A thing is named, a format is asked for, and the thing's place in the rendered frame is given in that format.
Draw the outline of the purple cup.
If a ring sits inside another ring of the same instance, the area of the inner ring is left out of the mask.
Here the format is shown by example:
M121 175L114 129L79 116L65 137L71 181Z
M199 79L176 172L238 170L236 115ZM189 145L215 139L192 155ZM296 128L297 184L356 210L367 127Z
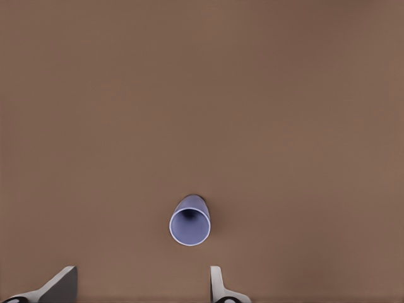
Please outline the purple cup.
M197 194L184 197L169 222L171 236L183 246L203 243L211 231L210 212L205 200Z

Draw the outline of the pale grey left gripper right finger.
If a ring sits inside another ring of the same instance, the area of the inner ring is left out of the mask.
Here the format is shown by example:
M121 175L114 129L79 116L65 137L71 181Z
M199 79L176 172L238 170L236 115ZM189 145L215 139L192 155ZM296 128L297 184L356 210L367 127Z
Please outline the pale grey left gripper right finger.
M227 289L223 282L221 268L210 266L210 302L251 303L251 299L247 295Z

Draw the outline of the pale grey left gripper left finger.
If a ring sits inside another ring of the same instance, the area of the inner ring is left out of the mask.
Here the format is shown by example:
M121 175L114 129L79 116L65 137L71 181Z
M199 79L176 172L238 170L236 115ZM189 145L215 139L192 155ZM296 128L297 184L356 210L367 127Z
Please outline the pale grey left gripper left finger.
M14 295L1 303L75 303L78 294L78 269L67 266L42 287Z

